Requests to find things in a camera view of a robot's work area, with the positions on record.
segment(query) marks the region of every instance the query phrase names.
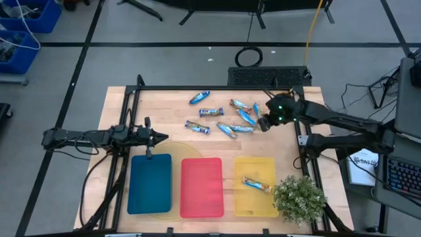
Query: green plant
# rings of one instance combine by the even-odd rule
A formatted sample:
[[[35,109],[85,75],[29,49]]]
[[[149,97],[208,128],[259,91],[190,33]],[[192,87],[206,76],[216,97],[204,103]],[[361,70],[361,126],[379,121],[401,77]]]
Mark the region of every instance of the green plant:
[[[285,221],[290,223],[300,225],[319,220],[325,202],[323,191],[308,176],[288,176],[274,187],[274,206],[282,211]]]

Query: blue storage bin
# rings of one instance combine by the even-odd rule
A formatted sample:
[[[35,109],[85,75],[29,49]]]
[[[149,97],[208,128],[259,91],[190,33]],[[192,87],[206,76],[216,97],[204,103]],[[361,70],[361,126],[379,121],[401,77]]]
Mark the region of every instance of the blue storage bin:
[[[7,38],[13,38],[15,34],[21,34],[23,36],[22,42],[20,43],[21,45],[34,48],[38,47],[38,44],[28,32],[0,30],[0,37],[4,40]],[[25,74],[31,66],[32,61],[34,61],[37,53],[38,50],[35,49],[17,47],[9,61],[0,62],[0,72]]]
[[[18,5],[16,0],[4,0],[3,3],[10,7]],[[19,0],[19,4],[21,6],[26,4],[43,5],[44,8],[39,18],[25,18],[25,22],[33,33],[51,33],[53,31],[61,14],[61,8],[54,0]],[[0,24],[8,30],[27,30],[21,18],[0,18]]]

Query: white paper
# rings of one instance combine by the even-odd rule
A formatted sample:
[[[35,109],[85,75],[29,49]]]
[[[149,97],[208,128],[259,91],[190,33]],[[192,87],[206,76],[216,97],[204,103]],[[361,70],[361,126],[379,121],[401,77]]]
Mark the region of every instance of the white paper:
[[[362,149],[357,153],[351,155],[351,159],[361,168],[370,171],[374,176],[376,172],[374,171],[374,166],[376,166],[379,161],[379,156],[377,153],[372,153],[367,149]],[[376,180],[371,177],[367,172],[361,170],[347,158],[348,161],[348,175],[350,184],[358,184],[365,186],[374,186]]]

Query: computer keyboard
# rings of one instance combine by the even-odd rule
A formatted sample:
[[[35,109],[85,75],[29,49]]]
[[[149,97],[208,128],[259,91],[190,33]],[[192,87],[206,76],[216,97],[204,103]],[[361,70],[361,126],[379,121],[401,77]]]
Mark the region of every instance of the computer keyboard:
[[[387,158],[387,185],[421,199],[421,167]]]

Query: pink tray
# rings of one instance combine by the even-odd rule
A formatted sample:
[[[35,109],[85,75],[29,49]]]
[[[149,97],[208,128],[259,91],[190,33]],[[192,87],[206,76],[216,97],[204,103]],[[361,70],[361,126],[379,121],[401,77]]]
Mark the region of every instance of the pink tray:
[[[222,217],[224,215],[223,192],[220,158],[182,161],[181,217]]]

